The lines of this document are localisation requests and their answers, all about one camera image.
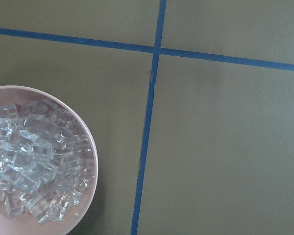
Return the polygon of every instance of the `gray surface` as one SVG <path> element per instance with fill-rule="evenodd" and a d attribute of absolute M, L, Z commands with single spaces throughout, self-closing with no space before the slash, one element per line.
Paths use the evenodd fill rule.
<path fill-rule="evenodd" d="M 294 235 L 294 72 L 161 56 L 139 235 Z"/>
<path fill-rule="evenodd" d="M 95 199 L 70 234 L 129 234 L 151 55 L 0 36 L 0 85 L 50 93 L 90 128 L 99 160 Z"/>
<path fill-rule="evenodd" d="M 294 64 L 294 0 L 168 0 L 162 47 Z"/>
<path fill-rule="evenodd" d="M 0 1 L 0 27 L 153 46 L 159 0 Z"/>

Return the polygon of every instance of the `blue line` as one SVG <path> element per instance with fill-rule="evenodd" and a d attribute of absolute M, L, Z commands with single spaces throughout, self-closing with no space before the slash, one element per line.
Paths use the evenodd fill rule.
<path fill-rule="evenodd" d="M 131 235 L 137 235 L 137 229 L 138 229 L 138 221 L 139 221 L 139 214 L 141 209 L 146 158 L 147 158 L 147 150 L 148 150 L 149 132 L 150 132 L 150 124 L 151 124 L 151 116 L 152 116 L 152 108 L 153 108 L 153 99 L 154 99 L 155 84 L 157 81 L 157 74 L 158 74 L 160 46 L 161 46 L 163 25 L 164 25 L 164 19 L 165 19 L 166 4 L 167 4 L 166 0 L 160 0 L 155 44 L 154 44 L 152 64 L 151 64 L 152 78 L 149 82 L 148 100 L 147 100 L 147 106 L 146 106 L 146 117 L 145 117 L 145 124 L 144 124 L 142 149 L 141 149 L 140 170 L 139 170 L 137 185 L 136 185 L 136 195 L 135 195 L 135 203 L 134 203 L 134 210 L 133 210 Z"/>
<path fill-rule="evenodd" d="M 88 46 L 107 47 L 107 48 L 116 48 L 116 49 L 123 49 L 123 50 L 153 53 L 153 47 L 149 47 L 149 46 L 142 46 L 142 45 L 128 44 L 128 43 L 117 43 L 117 42 L 78 38 L 78 37 L 71 37 L 71 36 L 62 36 L 62 35 L 48 34 L 48 33 L 36 33 L 36 32 L 29 32 L 29 31 L 22 31 L 22 30 L 0 28 L 0 34 L 15 36 L 15 37 L 63 42 L 63 43 L 73 43 L 73 44 L 81 44 L 81 45 L 88 45 Z"/>
<path fill-rule="evenodd" d="M 214 54 L 207 54 L 207 53 L 201 53 L 201 52 L 174 50 L 174 49 L 167 49 L 167 48 L 161 48 L 160 54 L 294 71 L 294 65 L 292 64 L 285 64 L 285 63 L 278 63 L 278 62 L 271 62 L 271 61 L 264 61 L 264 60 L 246 59 L 246 58 L 232 57 L 232 56 L 225 56 L 225 55 L 214 55 Z"/>

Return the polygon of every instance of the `plastic bowl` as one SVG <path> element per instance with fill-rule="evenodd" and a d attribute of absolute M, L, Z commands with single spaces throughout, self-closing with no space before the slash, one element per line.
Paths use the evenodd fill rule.
<path fill-rule="evenodd" d="M 72 206 L 61 222 L 51 222 L 48 220 L 43 225 L 40 225 L 28 213 L 8 219 L 6 217 L 4 203 L 0 202 L 0 235 L 65 235 L 72 230 L 85 215 L 95 194 L 98 179 L 98 156 L 94 139 L 84 121 L 69 106 L 46 92 L 23 86 L 0 86 L 0 105 L 9 103 L 23 105 L 32 100 L 42 98 L 48 98 L 64 107 L 83 127 L 89 138 L 94 154 L 96 167 L 95 177 L 91 182 L 90 188 L 83 192 L 79 204 L 77 206 Z"/>

